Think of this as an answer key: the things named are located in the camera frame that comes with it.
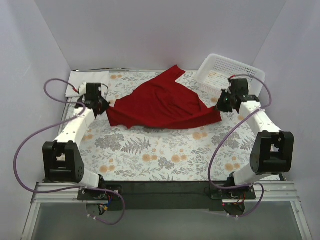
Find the red t-shirt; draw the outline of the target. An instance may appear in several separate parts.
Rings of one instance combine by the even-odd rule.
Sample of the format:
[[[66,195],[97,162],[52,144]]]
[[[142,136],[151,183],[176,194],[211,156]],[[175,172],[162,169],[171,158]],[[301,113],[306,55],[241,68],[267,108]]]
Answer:
[[[176,82],[183,74],[184,70],[172,66],[116,100],[106,111],[110,126],[185,130],[221,122],[218,110],[207,107],[197,93]]]

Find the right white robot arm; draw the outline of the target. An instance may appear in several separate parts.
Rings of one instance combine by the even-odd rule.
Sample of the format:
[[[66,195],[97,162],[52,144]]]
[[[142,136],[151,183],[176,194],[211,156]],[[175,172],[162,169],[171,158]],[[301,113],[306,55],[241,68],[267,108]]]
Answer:
[[[247,74],[228,78],[229,87],[221,91],[215,108],[220,112],[237,111],[244,119],[236,125],[247,123],[255,141],[249,163],[233,172],[222,189],[232,199],[237,199],[245,188],[271,175],[287,173],[292,167],[294,135],[276,126],[265,112],[259,98],[249,93]]]

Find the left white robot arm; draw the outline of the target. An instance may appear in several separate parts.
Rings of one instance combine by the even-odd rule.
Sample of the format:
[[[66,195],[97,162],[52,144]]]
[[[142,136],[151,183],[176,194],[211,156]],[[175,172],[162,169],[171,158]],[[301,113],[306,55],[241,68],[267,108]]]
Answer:
[[[42,147],[45,179],[50,182],[67,182],[89,188],[95,200],[106,196],[106,187],[99,183],[100,176],[85,168],[79,150],[82,139],[98,115],[110,107],[103,90],[109,87],[104,83],[83,83],[78,89],[79,98],[73,104],[70,121],[53,140]]]

